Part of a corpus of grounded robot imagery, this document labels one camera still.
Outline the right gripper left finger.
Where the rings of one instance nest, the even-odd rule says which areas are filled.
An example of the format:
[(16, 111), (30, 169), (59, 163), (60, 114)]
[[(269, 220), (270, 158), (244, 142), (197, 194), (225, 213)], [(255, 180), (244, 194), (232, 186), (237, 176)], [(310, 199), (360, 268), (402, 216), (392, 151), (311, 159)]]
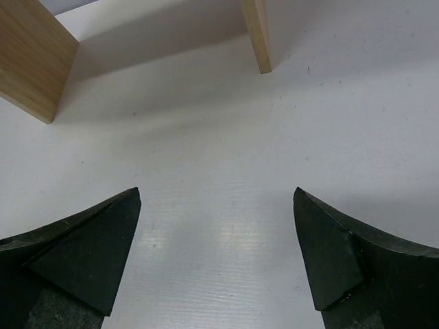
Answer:
[(2, 328), (101, 328), (141, 211), (137, 187), (1, 240)]

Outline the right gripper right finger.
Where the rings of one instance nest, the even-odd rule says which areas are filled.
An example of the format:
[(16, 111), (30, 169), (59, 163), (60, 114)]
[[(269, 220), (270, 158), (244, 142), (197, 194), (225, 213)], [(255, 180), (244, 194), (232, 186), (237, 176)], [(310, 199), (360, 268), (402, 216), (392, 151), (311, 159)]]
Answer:
[(438, 327), (438, 249), (349, 217), (301, 188), (293, 211), (325, 328)]

